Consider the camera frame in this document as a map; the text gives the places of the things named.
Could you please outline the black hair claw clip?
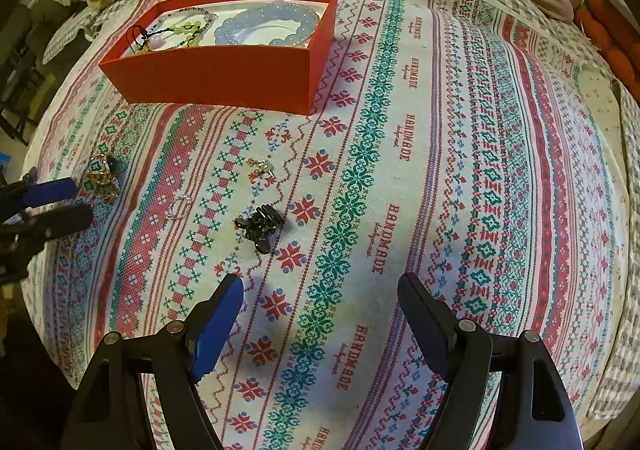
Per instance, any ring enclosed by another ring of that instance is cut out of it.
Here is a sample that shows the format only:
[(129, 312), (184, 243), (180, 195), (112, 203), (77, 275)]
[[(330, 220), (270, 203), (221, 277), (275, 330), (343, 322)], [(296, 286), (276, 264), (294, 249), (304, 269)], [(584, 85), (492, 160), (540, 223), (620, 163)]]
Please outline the black hair claw clip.
[(272, 205), (263, 204), (250, 216), (235, 218), (234, 225), (244, 231), (258, 253), (266, 255), (271, 251), (270, 238), (283, 227), (284, 218)]

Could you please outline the gold earring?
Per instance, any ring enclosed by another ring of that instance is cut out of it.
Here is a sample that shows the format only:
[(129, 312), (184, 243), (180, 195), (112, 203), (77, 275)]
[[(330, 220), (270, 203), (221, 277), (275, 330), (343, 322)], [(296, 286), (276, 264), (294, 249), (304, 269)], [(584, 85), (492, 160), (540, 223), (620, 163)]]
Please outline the gold earring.
[(265, 178), (266, 181), (273, 183), (276, 177), (273, 173), (273, 165), (269, 160), (257, 160), (248, 158), (246, 165), (250, 168), (248, 173), (248, 180), (254, 184), (258, 179)]

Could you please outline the red jewelry box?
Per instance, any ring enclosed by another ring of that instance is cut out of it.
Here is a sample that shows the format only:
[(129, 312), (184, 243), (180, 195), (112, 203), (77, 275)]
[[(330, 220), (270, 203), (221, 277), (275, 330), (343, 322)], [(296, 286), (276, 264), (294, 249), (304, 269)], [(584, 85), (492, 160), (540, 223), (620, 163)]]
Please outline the red jewelry box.
[(267, 1), (160, 1), (126, 29), (99, 67), (130, 104), (211, 104), (309, 115), (334, 41), (337, 0), (281, 0), (326, 4), (306, 47), (202, 45), (126, 53), (140, 29), (165, 12), (210, 3)]

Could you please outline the red white plush toy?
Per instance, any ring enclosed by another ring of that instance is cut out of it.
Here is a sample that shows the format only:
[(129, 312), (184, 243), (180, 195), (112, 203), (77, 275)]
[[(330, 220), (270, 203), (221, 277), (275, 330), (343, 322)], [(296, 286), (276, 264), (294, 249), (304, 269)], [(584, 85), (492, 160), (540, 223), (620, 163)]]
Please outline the red white plush toy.
[(609, 0), (585, 0), (574, 23), (639, 101), (639, 32)]

